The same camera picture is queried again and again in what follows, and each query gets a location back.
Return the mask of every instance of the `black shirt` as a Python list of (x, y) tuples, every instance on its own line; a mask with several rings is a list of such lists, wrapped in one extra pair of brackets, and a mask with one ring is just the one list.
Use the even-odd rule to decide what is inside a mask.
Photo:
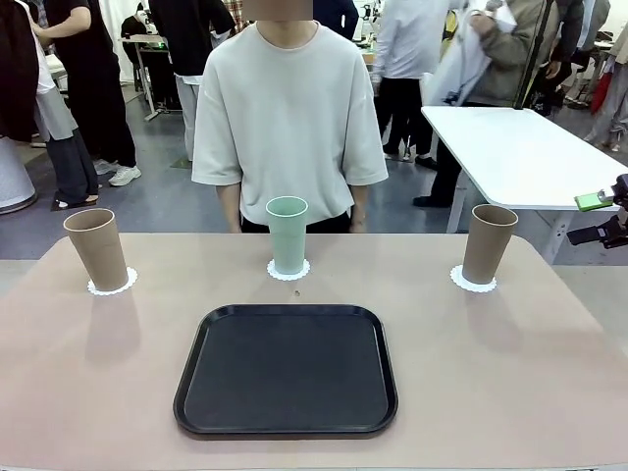
[(109, 32), (102, 21), (98, 0), (44, 0), (48, 24), (56, 26), (70, 17), (72, 9), (86, 7), (91, 12), (87, 31), (55, 39), (59, 59), (70, 76), (95, 74), (105, 67), (117, 66)]
[(150, 0), (159, 33), (168, 39), (175, 73), (202, 76), (212, 51), (210, 24), (218, 34), (236, 26), (222, 0)]

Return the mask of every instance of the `black shoe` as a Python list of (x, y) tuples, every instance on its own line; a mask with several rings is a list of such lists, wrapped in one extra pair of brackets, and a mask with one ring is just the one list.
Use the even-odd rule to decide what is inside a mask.
[(412, 200), (412, 204), (417, 208), (448, 208), (451, 203), (440, 201), (433, 196), (419, 196)]
[(422, 159), (421, 157), (417, 157), (414, 159), (414, 163), (416, 165), (420, 165), (421, 167), (425, 167), (426, 169), (437, 171), (439, 169), (439, 164), (432, 157), (428, 157), (426, 159)]

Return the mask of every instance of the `short sleeve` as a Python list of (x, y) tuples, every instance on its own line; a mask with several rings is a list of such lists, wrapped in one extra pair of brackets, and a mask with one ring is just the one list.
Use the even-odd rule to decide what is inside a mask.
[(352, 186), (374, 184), (389, 177), (375, 113), (373, 87), (366, 65), (357, 51), (342, 171), (347, 184)]
[(211, 56), (198, 94), (192, 180), (215, 186), (242, 180), (231, 123)]

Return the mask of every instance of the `paper cup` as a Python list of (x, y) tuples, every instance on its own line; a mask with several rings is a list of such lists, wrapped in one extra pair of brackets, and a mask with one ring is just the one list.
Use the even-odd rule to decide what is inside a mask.
[(275, 269), (281, 275), (303, 270), (307, 207), (304, 199), (295, 196), (275, 198), (266, 205)]
[(96, 289), (114, 291), (127, 284), (127, 263), (113, 211), (80, 211), (66, 219), (63, 227)]
[(509, 209), (491, 204), (473, 208), (462, 276), (476, 285), (487, 285), (495, 277), (506, 246), (519, 218)]

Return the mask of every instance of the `sneaker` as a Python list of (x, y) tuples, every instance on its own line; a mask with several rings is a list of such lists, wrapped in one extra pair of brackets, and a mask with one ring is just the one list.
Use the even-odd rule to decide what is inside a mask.
[(111, 186), (125, 186), (139, 177), (141, 177), (141, 172), (138, 167), (119, 166), (116, 175), (109, 180), (109, 184)]
[(94, 169), (96, 169), (96, 175), (107, 175), (114, 172), (118, 172), (120, 166), (118, 162), (107, 162), (103, 159), (94, 160)]

